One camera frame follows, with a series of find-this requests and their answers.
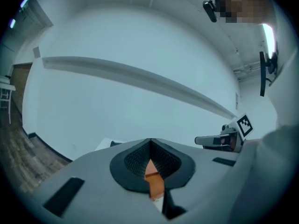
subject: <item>ceiling light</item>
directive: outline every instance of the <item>ceiling light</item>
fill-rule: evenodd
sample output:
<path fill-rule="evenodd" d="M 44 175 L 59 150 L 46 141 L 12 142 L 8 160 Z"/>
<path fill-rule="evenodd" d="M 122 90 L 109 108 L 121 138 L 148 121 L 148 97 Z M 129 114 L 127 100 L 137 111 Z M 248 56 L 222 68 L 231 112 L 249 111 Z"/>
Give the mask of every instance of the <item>ceiling light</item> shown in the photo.
<path fill-rule="evenodd" d="M 23 8 L 23 7 L 25 6 L 25 4 L 26 4 L 27 1 L 28 1 L 28 0 L 24 0 L 24 1 L 21 3 L 20 7 Z"/>
<path fill-rule="evenodd" d="M 265 35 L 266 35 L 266 39 L 267 39 L 269 58 L 272 58 L 273 53 L 275 52 L 274 32 L 273 32 L 272 27 L 270 27 L 267 24 L 263 24 L 263 29 L 265 31 Z"/>
<path fill-rule="evenodd" d="M 13 28 L 13 27 L 14 27 L 14 24 L 15 24 L 15 19 L 12 19 L 12 20 L 11 20 L 11 23 L 10 23 L 10 28 Z"/>

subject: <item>white chair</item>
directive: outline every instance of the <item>white chair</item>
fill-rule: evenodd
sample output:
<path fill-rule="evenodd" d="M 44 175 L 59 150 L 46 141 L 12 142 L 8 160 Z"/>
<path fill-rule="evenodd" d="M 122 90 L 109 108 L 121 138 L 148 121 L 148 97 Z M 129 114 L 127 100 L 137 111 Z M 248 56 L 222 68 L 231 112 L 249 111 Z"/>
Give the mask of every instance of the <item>white chair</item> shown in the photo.
<path fill-rule="evenodd" d="M 15 86 L 5 83 L 0 83 L 0 108 L 2 107 L 2 102 L 8 102 L 8 116 L 9 116 L 9 124 L 11 124 L 10 120 L 10 103 L 11 103 L 11 93 L 15 91 Z"/>

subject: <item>wooden floor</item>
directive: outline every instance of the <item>wooden floor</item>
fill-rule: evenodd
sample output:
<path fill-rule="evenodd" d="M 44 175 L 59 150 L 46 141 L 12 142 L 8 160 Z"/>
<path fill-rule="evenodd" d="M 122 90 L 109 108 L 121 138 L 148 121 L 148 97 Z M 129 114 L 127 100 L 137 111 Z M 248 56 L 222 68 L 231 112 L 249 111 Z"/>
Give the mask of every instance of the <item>wooden floor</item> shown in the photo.
<path fill-rule="evenodd" d="M 7 110 L 0 110 L 0 165 L 11 185 L 30 195 L 68 163 L 38 138 L 27 138 L 15 104 L 11 103 L 11 125 Z"/>

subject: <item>person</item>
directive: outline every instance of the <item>person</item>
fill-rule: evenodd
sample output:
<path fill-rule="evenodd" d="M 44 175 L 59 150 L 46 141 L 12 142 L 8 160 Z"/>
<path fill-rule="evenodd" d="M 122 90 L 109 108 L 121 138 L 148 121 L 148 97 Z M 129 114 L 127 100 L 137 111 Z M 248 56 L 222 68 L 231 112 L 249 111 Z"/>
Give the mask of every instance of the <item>person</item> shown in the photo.
<path fill-rule="evenodd" d="M 281 200 L 297 173 L 298 37 L 274 0 L 215 0 L 215 4 L 216 12 L 225 22 L 268 24 L 275 34 L 278 72 L 268 87 L 268 98 L 277 112 L 278 125 L 259 141 L 247 180 L 229 219 L 229 223 L 255 223 Z"/>

